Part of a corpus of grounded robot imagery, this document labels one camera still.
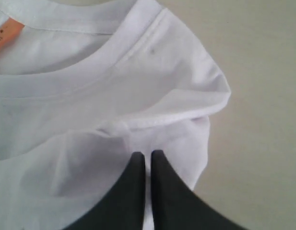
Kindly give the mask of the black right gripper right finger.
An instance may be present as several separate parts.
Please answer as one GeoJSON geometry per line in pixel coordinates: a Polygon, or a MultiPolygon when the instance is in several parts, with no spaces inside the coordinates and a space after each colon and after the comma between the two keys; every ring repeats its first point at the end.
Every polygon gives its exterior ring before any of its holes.
{"type": "Polygon", "coordinates": [[[156,230],[241,229],[198,198],[161,150],[151,154],[151,199],[156,230]]]}

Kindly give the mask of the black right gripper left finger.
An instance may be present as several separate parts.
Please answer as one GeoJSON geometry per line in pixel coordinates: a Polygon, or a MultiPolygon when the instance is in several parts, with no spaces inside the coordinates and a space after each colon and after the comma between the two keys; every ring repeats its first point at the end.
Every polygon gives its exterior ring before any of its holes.
{"type": "Polygon", "coordinates": [[[141,230],[145,212],[145,158],[132,154],[127,167],[101,201],[67,230],[141,230]]]}

